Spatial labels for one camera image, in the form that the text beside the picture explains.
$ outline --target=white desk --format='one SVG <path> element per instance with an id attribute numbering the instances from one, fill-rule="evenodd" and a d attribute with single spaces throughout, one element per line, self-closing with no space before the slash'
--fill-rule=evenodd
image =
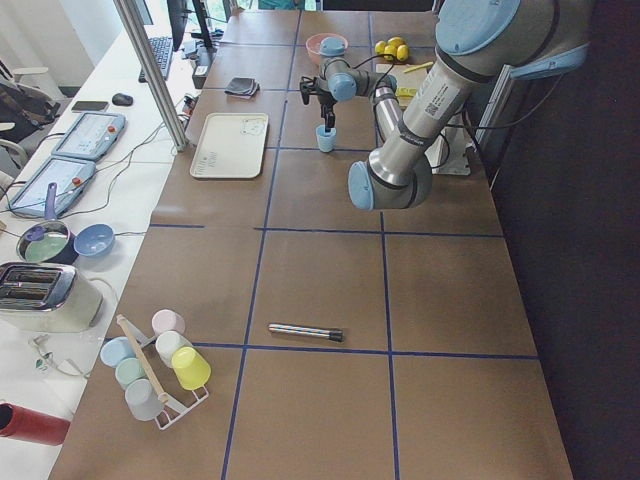
<path id="1" fill-rule="evenodd" d="M 148 85 L 137 81 L 139 72 L 140 63 L 123 31 L 75 97 L 75 100 L 110 100 L 113 94 L 124 92 L 134 98 L 131 107 L 109 107 L 110 112 L 122 113 L 127 117 L 127 126 L 117 143 L 98 163 L 98 169 L 123 159 L 162 122 Z M 189 63 L 175 54 L 167 80 L 175 104 L 180 102 L 185 93 L 196 93 L 191 72 Z M 78 115 L 70 109 L 65 111 L 51 133 L 65 132 Z M 31 177 L 48 158 L 57 140 L 54 137 L 43 143 L 18 180 Z M 169 134 L 166 129 L 161 129 L 151 143 L 136 150 L 131 165 L 117 179 L 106 208 L 62 220 L 74 233 L 94 223 L 106 223 L 116 233 L 146 232 L 151 212 L 162 192 L 175 153 Z M 122 162 L 99 173 L 69 213 L 104 205 L 109 183 L 126 163 Z M 10 196 L 17 191 L 17 188 L 11 189 Z M 0 202 L 0 220 L 6 223 L 9 232 L 18 235 L 42 220 L 17 218 L 6 212 L 6 209 L 6 199 L 3 199 Z M 108 256 L 100 259 L 79 257 L 74 266 L 87 278 L 100 278 L 108 282 L 120 296 L 142 240 L 143 235 L 118 236 Z M 14 236 L 7 233 L 0 235 L 0 263 L 20 261 L 16 254 L 16 242 L 17 238 Z M 72 359 L 84 371 L 93 367 L 117 303 L 114 292 L 107 285 L 99 281 L 95 285 L 102 292 L 104 300 L 92 326 L 81 333 L 50 334 L 46 342 L 47 350 L 54 354 L 54 360 L 60 362 Z M 27 346 L 27 340 L 36 335 L 35 332 L 23 332 L 0 322 L 0 361 L 3 360 L 0 365 L 0 398 L 70 419 L 80 401 L 85 382 L 81 379 L 67 379 L 59 374 L 54 377 L 37 372 L 34 368 L 37 356 Z M 47 478 L 60 448 L 0 438 L 0 480 Z"/>

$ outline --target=red cylinder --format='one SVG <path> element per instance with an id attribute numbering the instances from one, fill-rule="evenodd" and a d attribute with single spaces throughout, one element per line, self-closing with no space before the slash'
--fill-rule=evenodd
<path id="1" fill-rule="evenodd" d="M 71 423 L 11 403 L 0 404 L 0 436 L 25 442 L 60 445 Z"/>

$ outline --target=pot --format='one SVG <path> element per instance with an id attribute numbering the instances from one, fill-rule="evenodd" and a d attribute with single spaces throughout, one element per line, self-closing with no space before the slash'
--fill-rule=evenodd
<path id="1" fill-rule="evenodd" d="M 56 220 L 55 183 L 50 183 L 44 210 L 44 222 L 40 222 L 22 234 L 16 251 L 20 258 L 30 263 L 63 263 L 71 265 L 78 253 L 73 248 L 75 235 L 67 226 Z"/>

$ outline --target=yellow fruit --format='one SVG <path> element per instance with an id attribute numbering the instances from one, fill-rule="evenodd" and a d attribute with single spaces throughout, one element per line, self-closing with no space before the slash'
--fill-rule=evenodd
<path id="1" fill-rule="evenodd" d="M 409 58 L 409 45 L 400 45 L 396 51 L 396 58 L 399 62 L 404 62 Z"/>
<path id="2" fill-rule="evenodd" d="M 404 38 L 402 37 L 393 37 L 389 39 L 387 45 L 393 45 L 394 47 L 398 48 L 400 45 L 405 45 L 406 43 L 407 42 L 405 42 Z"/>
<path id="3" fill-rule="evenodd" d="M 378 43 L 376 43 L 376 55 L 382 55 L 386 46 L 387 42 L 385 42 L 384 40 L 380 40 Z"/>
<path id="4" fill-rule="evenodd" d="M 396 47 L 394 47 L 393 45 L 387 45 L 386 47 L 384 47 L 384 52 L 385 57 L 384 59 L 391 62 L 393 60 L 393 57 L 396 56 L 397 50 Z"/>

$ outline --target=keyboard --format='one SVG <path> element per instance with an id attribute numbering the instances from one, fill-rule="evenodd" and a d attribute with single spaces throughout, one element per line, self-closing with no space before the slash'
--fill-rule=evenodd
<path id="1" fill-rule="evenodd" d="M 158 66 L 162 72 L 162 78 L 166 80 L 169 76 L 169 67 L 171 66 L 171 58 L 173 57 L 173 40 L 171 37 L 150 37 L 149 44 L 156 56 L 156 62 L 158 62 Z M 140 83 L 147 81 L 143 69 L 140 69 L 138 81 Z"/>

